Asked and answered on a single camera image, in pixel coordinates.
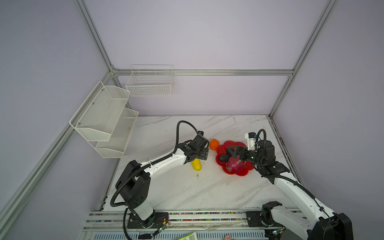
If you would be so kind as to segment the white mesh upper shelf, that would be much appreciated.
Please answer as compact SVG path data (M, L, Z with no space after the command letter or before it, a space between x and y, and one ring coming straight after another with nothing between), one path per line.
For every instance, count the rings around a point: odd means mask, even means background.
M99 82L69 124L88 142L107 142L129 96L125 89Z

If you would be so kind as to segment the orange fake fruit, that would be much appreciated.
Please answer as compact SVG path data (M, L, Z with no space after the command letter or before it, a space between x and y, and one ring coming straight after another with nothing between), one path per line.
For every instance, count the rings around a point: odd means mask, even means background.
M218 140L212 139L210 141L210 145L209 145L210 150L216 151L219 146L220 146L220 142Z

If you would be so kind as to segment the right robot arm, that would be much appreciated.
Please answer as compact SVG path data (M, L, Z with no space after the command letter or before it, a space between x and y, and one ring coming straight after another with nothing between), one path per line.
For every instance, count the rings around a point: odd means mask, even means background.
M353 225L350 218L337 214L322 204L296 179L290 178L290 170L276 160L271 141L251 142L250 147L228 142L217 148L217 163L230 174L250 171L254 168L263 178L282 190L304 214L300 217L278 201L263 204L259 221L264 227L279 224L303 240L352 240Z

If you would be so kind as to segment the red flower-shaped fruit bowl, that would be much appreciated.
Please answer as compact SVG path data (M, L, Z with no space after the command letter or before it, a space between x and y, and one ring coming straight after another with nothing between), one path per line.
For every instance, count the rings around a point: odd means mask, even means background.
M226 142L224 142L224 144L223 144L223 145L220 145L220 146L217 148L217 150L216 150L216 152L217 152L217 155L216 155L216 163L217 163L220 167L222 167L222 170L223 170L226 174L228 174L228 175L237 175L237 176L240 176L240 177L244 177L244 176L246 176L246 175L249 173L249 171L253 170L253 167L252 167L252 165L251 165L250 162L246 162L246 166L245 166L242 170L239 170L237 173L230 173L230 172L228 172L228 171L226 170L226 168L225 168L226 164L224 164L224 163L220 163L220 162L219 162L219 160L218 160L218 156L219 156L219 155L223 155L223 154L227 154L227 153L226 153L226 149L227 149L227 147L229 147L229 146L244 146L244 147L246 147L246 145L245 145L244 143L242 143L242 142L233 142L233 141L226 141Z

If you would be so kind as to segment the yellow fake fruit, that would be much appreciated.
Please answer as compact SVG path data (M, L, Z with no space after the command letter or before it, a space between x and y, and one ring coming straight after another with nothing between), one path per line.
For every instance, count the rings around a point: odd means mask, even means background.
M195 171L200 171L202 169L201 161L200 159L195 159L191 162L192 167Z

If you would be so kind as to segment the white mesh lower shelf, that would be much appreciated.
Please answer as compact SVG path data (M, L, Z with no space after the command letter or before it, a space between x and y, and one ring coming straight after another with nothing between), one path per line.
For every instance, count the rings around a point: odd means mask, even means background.
M124 108L108 142L98 142L96 151L104 159L122 158L131 138L139 113Z

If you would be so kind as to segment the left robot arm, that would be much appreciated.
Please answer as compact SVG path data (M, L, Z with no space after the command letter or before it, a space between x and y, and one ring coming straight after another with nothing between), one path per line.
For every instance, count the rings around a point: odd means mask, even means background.
M175 150L155 160L129 162L115 184L116 192L111 198L111 207L125 206L139 218L142 227L150 227L156 218L156 211L147 201L151 182L175 167L195 159L206 160L209 143L204 133L198 131L193 140L177 144Z

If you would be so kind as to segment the pink dragon fruit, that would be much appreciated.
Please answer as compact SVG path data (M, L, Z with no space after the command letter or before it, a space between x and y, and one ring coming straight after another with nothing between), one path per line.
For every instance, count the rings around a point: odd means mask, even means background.
M246 162L229 162L226 163L226 170L230 173L237 173L239 170L242 170L246 166Z

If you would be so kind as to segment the green white paper packet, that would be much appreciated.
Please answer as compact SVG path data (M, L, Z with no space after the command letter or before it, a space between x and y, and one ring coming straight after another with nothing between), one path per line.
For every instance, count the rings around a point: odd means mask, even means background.
M190 233L186 236L183 236L181 238L178 238L177 240L198 240L197 233Z

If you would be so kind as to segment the dark avocado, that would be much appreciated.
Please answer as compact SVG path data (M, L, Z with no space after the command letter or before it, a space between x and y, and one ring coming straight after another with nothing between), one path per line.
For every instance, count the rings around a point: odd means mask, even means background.
M230 157L231 157L230 155L223 154L223 155L218 156L218 160L221 163L227 163L229 161Z

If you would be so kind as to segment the white mesh shelf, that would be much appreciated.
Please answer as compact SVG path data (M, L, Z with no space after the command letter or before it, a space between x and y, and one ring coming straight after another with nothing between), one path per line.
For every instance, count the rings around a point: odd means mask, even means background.
M125 89L99 82L69 124L88 142L107 142L129 96Z
M139 113L124 108L108 142L98 142L96 151L104 159L122 158L131 138Z

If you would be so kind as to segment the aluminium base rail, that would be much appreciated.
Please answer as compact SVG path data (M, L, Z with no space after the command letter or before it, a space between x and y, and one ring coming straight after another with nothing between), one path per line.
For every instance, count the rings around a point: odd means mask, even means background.
M139 218L124 211L91 212L81 233L81 240L141 240L165 227L153 238L177 240L192 233L198 240L280 240L290 234L287 227L274 223L262 224L260 209L166 211L158 213L149 228L139 224Z

